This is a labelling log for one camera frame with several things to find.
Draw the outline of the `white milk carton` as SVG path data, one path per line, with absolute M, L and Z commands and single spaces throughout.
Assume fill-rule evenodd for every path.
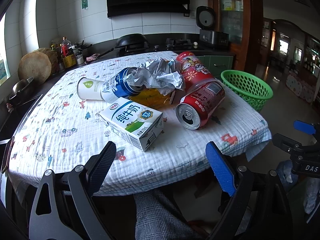
M 111 131 L 146 151 L 163 131 L 163 113 L 126 98 L 119 98 L 99 113 Z

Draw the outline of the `white paper cup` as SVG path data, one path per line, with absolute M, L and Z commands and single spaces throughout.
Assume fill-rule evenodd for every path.
M 82 77 L 77 84 L 77 94 L 82 100 L 103 100 L 101 89 L 103 81 Z

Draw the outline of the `red cola can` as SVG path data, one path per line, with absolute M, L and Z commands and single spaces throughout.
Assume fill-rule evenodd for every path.
M 225 99 L 220 81 L 210 81 L 190 92 L 176 106 L 176 116 L 183 127 L 196 130 L 203 127 Z

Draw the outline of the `blue white drink can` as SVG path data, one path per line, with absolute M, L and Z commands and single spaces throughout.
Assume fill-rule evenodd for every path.
M 101 97 L 107 103 L 113 103 L 118 98 L 128 98 L 129 96 L 137 96 L 144 86 L 136 87 L 129 85 L 125 79 L 129 74 L 132 74 L 136 67 L 127 67 L 121 70 L 118 74 L 105 81 L 101 87 Z

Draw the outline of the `yellow plastic wrapper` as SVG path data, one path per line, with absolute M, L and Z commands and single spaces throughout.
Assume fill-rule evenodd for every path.
M 157 89 L 144 89 L 136 96 L 129 96 L 128 99 L 153 109 L 161 109 L 172 104 L 176 91 L 162 95 Z

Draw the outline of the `tall red cartoon can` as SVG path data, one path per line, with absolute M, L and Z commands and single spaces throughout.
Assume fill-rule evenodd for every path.
M 191 92 L 200 85 L 215 81 L 211 72 L 191 51 L 180 53 L 176 60 L 181 65 L 180 73 L 184 77 L 186 93 Z

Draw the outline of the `green kitchen cabinet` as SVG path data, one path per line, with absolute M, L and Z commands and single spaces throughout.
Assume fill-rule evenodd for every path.
M 233 69 L 234 56 L 230 55 L 204 55 L 197 56 L 204 66 L 216 78 L 221 80 L 221 73 Z

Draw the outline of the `polka dot play fence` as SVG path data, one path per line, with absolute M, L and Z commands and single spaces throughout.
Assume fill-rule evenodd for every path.
M 305 81 L 298 78 L 295 74 L 290 73 L 286 79 L 286 86 L 297 97 L 312 103 L 314 100 L 315 86 L 311 86 Z

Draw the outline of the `green plastic basket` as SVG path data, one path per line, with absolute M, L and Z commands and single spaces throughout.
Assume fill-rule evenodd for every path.
M 272 88 L 255 75 L 239 70 L 224 70 L 220 76 L 227 87 L 257 112 L 273 97 Z

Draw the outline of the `plaid trouser leg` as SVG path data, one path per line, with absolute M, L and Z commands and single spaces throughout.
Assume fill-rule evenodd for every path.
M 183 218 L 172 196 L 159 189 L 134 194 L 135 239 L 200 239 Z

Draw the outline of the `yellow tin container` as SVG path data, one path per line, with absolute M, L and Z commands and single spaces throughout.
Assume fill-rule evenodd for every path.
M 62 60 L 63 60 L 64 67 L 66 69 L 77 64 L 75 54 L 71 54 L 71 55 L 65 56 L 65 57 L 62 58 Z

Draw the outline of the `steel bowl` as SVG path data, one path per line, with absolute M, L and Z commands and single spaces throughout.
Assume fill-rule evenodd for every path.
M 16 83 L 12 88 L 12 94 L 23 96 L 32 93 L 34 90 L 34 78 L 29 77 L 27 79 L 22 79 Z

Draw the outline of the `round wooden cutting board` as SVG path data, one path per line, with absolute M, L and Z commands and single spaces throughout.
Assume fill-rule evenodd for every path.
M 56 72 L 58 72 L 57 56 L 49 48 L 39 48 L 25 54 L 21 58 L 17 70 L 20 80 L 33 77 L 37 85 L 45 83 Z

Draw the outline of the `black wok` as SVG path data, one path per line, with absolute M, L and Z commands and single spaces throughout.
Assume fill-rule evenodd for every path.
M 117 39 L 115 46 L 108 51 L 99 54 L 97 59 L 111 53 L 115 49 L 120 49 L 120 55 L 136 54 L 149 48 L 149 43 L 143 34 L 128 34 Z

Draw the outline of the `wooden glass cabinet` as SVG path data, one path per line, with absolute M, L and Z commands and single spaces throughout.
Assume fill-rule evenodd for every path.
M 208 0 L 216 12 L 216 31 L 229 35 L 234 69 L 254 74 L 263 28 L 263 0 Z

